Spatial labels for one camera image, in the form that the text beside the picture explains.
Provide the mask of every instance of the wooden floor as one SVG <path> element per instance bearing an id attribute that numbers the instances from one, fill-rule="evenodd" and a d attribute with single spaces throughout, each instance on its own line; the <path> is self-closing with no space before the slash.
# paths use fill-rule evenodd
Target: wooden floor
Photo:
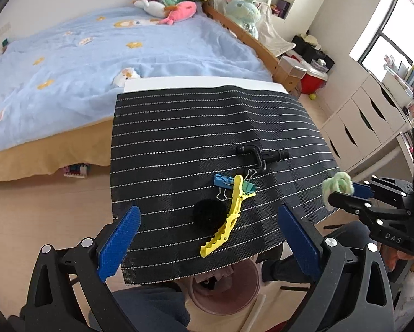
<path id="1" fill-rule="evenodd" d="M 301 97 L 316 125 L 326 116 L 317 103 Z M 93 166 L 86 180 L 65 178 L 60 173 L 0 183 L 0 309 L 5 316 L 19 314 L 25 304 L 33 266 L 40 248 L 75 246 L 84 237 L 93 237 L 112 222 L 108 167 Z M 337 212 L 320 224 L 350 221 L 350 215 Z M 125 288 L 121 274 L 108 279 L 112 291 Z M 291 316 L 304 294 L 280 291 L 280 282 L 263 287 L 267 294 L 262 313 L 252 331 L 265 331 Z M 88 305 L 76 285 L 84 314 Z M 189 328 L 195 332 L 234 332 L 242 326 L 251 306 L 229 317 L 208 315 L 192 302 Z"/>

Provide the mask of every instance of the yellow hair clip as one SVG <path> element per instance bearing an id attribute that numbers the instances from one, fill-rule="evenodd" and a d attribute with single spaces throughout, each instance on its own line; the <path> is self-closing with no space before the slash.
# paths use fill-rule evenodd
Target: yellow hair clip
<path id="1" fill-rule="evenodd" d="M 242 202 L 249 197 L 253 197 L 256 193 L 246 195 L 242 190 L 242 184 L 244 183 L 244 177 L 236 175 L 233 179 L 233 193 L 232 193 L 232 205 L 230 206 L 229 214 L 227 215 L 224 225 L 215 233 L 214 237 L 207 242 L 204 246 L 201 246 L 201 257 L 206 257 L 214 250 L 219 248 L 225 243 L 229 237 L 230 232 L 235 226 L 236 220 L 239 217 L 239 211 L 241 210 Z"/>

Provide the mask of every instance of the red cooler box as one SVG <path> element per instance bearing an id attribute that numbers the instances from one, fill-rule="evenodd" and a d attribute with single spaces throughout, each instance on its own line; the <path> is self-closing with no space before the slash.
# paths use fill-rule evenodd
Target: red cooler box
<path id="1" fill-rule="evenodd" d="M 301 65 L 307 70 L 301 79 L 301 92 L 307 95 L 315 93 L 318 88 L 324 87 L 328 80 L 328 74 L 318 71 L 307 63 L 300 55 L 293 50 L 288 51 L 287 55 L 297 59 Z"/>

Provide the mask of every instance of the pink trash bin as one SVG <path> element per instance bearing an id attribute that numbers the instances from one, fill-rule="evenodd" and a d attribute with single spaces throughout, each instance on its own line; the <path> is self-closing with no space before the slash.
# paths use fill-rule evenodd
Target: pink trash bin
<path id="1" fill-rule="evenodd" d="M 203 311 L 217 316 L 231 315 L 247 307 L 261 288 L 258 269 L 251 259 L 235 263 L 232 267 L 234 271 L 231 275 L 232 287 L 210 296 L 205 296 L 198 291 L 202 287 L 195 286 L 197 283 L 194 277 L 183 279 L 182 282 L 194 304 Z"/>

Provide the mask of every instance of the black pom pom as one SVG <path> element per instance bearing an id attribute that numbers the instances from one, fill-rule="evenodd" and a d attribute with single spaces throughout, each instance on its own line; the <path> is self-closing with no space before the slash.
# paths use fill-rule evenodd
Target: black pom pom
<path id="1" fill-rule="evenodd" d="M 216 199 L 202 199 L 193 207 L 195 226 L 209 234 L 215 234 L 227 219 L 227 207 Z"/>

